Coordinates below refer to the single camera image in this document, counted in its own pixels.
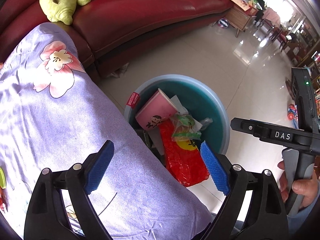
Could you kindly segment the person's right hand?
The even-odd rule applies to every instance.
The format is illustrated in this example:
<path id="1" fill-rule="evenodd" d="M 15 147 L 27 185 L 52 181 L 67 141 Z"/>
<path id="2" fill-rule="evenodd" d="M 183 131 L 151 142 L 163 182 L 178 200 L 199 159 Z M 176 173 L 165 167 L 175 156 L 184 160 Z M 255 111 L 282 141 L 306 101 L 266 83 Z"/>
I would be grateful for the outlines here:
<path id="1" fill-rule="evenodd" d="M 287 188 L 287 178 L 285 174 L 285 164 L 284 161 L 280 161 L 278 163 L 278 168 L 283 170 L 283 173 L 281 174 L 279 178 L 279 186 L 280 186 L 280 194 L 282 197 L 283 202 L 286 202 L 289 197 L 289 190 Z M 300 179 L 295 180 L 292 183 L 291 189 L 294 193 L 297 195 L 303 196 L 303 201 L 300 205 L 299 210 L 306 210 L 308 207 L 311 207 L 311 209 L 314 206 L 314 201 L 318 198 L 318 190 L 319 190 L 319 183 L 316 176 L 316 172 L 313 171 L 311 179 Z"/>

